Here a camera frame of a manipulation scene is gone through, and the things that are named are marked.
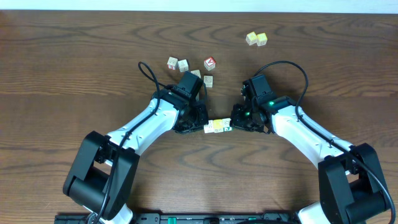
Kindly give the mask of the plain white wooden block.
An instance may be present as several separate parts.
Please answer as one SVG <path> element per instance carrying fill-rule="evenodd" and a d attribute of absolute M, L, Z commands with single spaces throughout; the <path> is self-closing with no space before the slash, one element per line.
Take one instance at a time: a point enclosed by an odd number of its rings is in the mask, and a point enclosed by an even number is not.
<path fill-rule="evenodd" d="M 214 132 L 213 120 L 209 120 L 208 124 L 203 126 L 203 130 L 204 130 L 205 134 L 213 133 Z"/>

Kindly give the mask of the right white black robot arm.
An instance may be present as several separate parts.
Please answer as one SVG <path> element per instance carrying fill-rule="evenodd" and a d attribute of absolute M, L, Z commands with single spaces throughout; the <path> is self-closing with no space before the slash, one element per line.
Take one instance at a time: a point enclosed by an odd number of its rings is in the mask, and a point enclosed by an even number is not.
<path fill-rule="evenodd" d="M 365 223 L 396 208 L 376 151 L 351 144 L 309 118 L 288 96 L 246 96 L 231 112 L 231 126 L 276 134 L 295 146 L 318 171 L 320 200 L 297 212 L 299 223 Z"/>

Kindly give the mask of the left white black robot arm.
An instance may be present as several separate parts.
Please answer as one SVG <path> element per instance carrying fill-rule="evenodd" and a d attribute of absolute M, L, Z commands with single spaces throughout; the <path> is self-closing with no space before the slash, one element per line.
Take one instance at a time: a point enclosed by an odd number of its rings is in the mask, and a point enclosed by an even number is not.
<path fill-rule="evenodd" d="M 163 133 L 187 134 L 208 122 L 204 101 L 176 92 L 154 93 L 147 108 L 106 135 L 92 131 L 82 141 L 63 185 L 63 193 L 84 206 L 99 223 L 130 223 L 127 206 L 143 152 Z"/>

